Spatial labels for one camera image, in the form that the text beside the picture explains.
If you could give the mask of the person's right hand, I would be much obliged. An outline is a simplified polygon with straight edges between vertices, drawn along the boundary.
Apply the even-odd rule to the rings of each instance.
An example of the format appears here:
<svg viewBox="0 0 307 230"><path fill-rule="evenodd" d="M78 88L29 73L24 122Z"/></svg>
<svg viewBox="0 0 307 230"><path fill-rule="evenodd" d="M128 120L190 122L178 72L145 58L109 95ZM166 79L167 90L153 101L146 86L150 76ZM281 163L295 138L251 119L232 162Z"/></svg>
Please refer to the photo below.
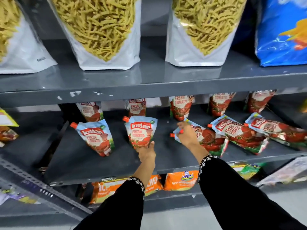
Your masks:
<svg viewBox="0 0 307 230"><path fill-rule="evenodd" d="M196 132L194 128L187 122L178 122L179 132L175 133L175 136L180 140L180 142L186 146L188 149L192 147L200 146Z"/></svg>

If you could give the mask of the person's left hand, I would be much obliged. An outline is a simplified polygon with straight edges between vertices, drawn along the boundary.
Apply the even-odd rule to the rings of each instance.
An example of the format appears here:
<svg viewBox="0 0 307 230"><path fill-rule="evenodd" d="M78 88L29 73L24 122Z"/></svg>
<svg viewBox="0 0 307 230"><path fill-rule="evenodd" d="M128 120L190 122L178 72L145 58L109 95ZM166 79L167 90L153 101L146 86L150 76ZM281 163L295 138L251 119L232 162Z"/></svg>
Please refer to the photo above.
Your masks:
<svg viewBox="0 0 307 230"><path fill-rule="evenodd" d="M141 163L143 162L155 163L155 158L156 158L155 150L151 150L148 148L148 146L144 146L144 147L137 147L136 151L138 153L138 157Z"/></svg>

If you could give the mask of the tomato ketchup spout pouch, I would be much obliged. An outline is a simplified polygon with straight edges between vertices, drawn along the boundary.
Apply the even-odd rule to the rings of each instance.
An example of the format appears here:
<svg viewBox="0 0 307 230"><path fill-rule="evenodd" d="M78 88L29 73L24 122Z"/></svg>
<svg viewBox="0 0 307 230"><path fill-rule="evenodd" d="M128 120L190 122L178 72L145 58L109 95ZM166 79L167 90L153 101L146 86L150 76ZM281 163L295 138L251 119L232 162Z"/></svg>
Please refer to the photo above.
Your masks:
<svg viewBox="0 0 307 230"><path fill-rule="evenodd" d="M203 153L206 150L206 153L209 153L213 156L221 157L224 154L229 142L227 137L217 134L213 130L203 127L187 118L183 121L189 123L196 132L197 140L200 146L192 147L189 149L195 156L200 154L198 152L198 150L201 151L200 147L204 148ZM173 136L173 133L171 133L170 136L181 143L176 136Z"/></svg>
<svg viewBox="0 0 307 230"><path fill-rule="evenodd" d="M147 147L156 131L158 119L146 116L123 117L129 141L134 149Z"/></svg>

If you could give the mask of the person's left forearm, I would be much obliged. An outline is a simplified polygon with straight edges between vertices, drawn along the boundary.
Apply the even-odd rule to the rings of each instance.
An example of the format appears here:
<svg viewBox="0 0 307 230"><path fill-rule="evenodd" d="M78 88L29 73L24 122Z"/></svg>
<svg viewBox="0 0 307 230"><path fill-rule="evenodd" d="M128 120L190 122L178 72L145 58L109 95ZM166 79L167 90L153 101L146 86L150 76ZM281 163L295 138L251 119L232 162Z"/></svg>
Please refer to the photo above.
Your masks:
<svg viewBox="0 0 307 230"><path fill-rule="evenodd" d="M145 186L154 170L154 161L145 160L115 193L73 230L140 230L144 212Z"/></svg>

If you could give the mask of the person's right forearm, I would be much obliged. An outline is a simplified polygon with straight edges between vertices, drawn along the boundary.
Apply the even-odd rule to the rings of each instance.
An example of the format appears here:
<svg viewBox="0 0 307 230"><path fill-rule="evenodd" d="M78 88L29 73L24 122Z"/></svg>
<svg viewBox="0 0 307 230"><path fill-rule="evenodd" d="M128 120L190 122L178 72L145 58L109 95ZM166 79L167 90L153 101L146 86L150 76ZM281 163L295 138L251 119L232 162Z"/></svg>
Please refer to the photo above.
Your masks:
<svg viewBox="0 0 307 230"><path fill-rule="evenodd" d="M307 230L259 188L202 146L187 146L200 163L198 184L222 230Z"/></svg>

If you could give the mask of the orange snack packet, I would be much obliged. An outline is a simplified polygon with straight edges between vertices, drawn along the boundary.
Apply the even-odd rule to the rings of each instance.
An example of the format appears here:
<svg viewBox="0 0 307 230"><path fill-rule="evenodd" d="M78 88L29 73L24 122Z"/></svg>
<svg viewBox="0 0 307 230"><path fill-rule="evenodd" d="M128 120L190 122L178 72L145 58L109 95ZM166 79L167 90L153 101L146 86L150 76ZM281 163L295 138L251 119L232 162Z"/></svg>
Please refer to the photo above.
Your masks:
<svg viewBox="0 0 307 230"><path fill-rule="evenodd" d="M163 185L161 184L160 179L161 179L160 175L151 176L149 183L146 187L145 197L153 193L156 193L160 190L163 190Z"/></svg>
<svg viewBox="0 0 307 230"><path fill-rule="evenodd" d="M198 170L167 173L163 190L186 191L194 187L198 179Z"/></svg>
<svg viewBox="0 0 307 230"><path fill-rule="evenodd" d="M93 194L90 204L101 204L108 197L112 196L117 188L121 186L128 178L115 179L113 181L93 182Z"/></svg>

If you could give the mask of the group of red sauce pouches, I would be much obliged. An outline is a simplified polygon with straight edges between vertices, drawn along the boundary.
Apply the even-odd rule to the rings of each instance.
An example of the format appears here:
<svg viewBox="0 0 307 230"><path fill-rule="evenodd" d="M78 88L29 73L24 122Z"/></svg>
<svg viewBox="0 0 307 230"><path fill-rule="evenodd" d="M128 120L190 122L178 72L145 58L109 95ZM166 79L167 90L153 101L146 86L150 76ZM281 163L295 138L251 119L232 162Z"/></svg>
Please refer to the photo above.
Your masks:
<svg viewBox="0 0 307 230"><path fill-rule="evenodd" d="M107 122L102 119L96 122L71 123L86 142L100 156L108 156L114 148L114 141ZM217 134L227 137L229 142L255 155L260 155L271 140L275 140L284 146L291 147L295 150L304 149L307 152L306 132L296 129L294 132L286 131L282 128L280 132L261 132L248 127L248 124L241 124L228 116L221 116L208 124L206 127Z"/></svg>

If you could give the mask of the grey metal shelf rack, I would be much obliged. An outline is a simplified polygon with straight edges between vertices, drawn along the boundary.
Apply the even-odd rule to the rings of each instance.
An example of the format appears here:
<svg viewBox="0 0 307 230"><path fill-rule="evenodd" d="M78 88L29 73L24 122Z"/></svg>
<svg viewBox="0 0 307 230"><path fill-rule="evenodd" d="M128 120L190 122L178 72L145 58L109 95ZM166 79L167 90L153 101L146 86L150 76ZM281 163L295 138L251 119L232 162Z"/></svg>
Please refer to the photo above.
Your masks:
<svg viewBox="0 0 307 230"><path fill-rule="evenodd" d="M126 97L239 92L277 88L289 94L274 97L263 115L307 127L307 113L298 111L307 98L307 65L261 68L243 44L230 51L218 68L176 68L162 58L166 37L143 37L141 61L122 71L85 72L65 39L44 41L57 66L25 75L0 75L0 106L15 117L20 137L0 148L0 185L38 198L41 204L9 199L0 206L0 228L77 224L91 213L90 182L129 175L138 162L124 136L123 109L106 112L115 138L115 156L99 159L78 139L68 123L81 120L74 101L114 103Z"/></svg>

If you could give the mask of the green and yellow packet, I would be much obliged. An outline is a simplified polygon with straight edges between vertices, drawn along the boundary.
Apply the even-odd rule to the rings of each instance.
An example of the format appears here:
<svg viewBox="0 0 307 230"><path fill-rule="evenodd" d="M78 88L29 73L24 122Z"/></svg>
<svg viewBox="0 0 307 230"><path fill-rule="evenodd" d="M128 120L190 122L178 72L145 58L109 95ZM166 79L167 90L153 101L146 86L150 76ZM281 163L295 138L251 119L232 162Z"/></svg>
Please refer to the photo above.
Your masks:
<svg viewBox="0 0 307 230"><path fill-rule="evenodd" d="M233 165L231 167L240 175L240 177L244 178L245 180L250 180L259 172L262 166L258 164L246 164Z"/></svg>

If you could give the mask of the white bag of yellow sticks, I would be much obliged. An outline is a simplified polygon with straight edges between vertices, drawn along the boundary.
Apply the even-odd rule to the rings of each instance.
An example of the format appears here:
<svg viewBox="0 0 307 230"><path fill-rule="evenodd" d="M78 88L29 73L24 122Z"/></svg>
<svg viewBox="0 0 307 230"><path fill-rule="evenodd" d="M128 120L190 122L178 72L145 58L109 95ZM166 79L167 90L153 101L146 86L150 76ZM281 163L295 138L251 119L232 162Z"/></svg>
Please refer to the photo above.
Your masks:
<svg viewBox="0 0 307 230"><path fill-rule="evenodd" d="M172 0L165 61L180 67L222 66L247 0Z"/></svg>
<svg viewBox="0 0 307 230"><path fill-rule="evenodd" d="M142 0L47 2L82 70L128 70L140 62Z"/></svg>
<svg viewBox="0 0 307 230"><path fill-rule="evenodd" d="M38 73L57 62L17 0L0 0L0 74Z"/></svg>

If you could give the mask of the pale printed packet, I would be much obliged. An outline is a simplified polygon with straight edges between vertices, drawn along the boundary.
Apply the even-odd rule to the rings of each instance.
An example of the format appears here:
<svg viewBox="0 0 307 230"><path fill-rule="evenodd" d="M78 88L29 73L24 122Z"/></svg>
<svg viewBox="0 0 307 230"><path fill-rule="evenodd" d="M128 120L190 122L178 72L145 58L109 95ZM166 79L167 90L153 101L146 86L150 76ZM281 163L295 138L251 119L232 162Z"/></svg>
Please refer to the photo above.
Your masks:
<svg viewBox="0 0 307 230"><path fill-rule="evenodd" d="M298 157L268 175L255 186L260 188L268 185L307 182L307 156Z"/></svg>

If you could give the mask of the blue chips bag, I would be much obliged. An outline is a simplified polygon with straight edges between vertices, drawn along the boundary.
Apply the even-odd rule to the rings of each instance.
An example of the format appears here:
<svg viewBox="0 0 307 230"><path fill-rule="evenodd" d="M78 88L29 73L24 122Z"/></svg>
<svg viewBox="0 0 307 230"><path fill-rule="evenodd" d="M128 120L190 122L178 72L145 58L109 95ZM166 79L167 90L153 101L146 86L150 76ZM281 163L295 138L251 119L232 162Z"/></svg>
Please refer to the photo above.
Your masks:
<svg viewBox="0 0 307 230"><path fill-rule="evenodd" d="M262 67L307 64L307 0L259 0L255 55Z"/></svg>

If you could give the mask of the purple and yellow packet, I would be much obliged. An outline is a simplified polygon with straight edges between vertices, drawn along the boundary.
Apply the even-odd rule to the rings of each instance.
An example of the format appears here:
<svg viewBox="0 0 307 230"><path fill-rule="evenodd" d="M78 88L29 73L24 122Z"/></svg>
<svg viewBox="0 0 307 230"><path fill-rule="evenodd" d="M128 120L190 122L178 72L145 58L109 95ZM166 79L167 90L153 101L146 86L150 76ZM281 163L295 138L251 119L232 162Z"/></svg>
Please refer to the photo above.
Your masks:
<svg viewBox="0 0 307 230"><path fill-rule="evenodd" d="M41 204L37 198L27 196L12 189L0 188L0 206L9 199L13 199L25 204Z"/></svg>

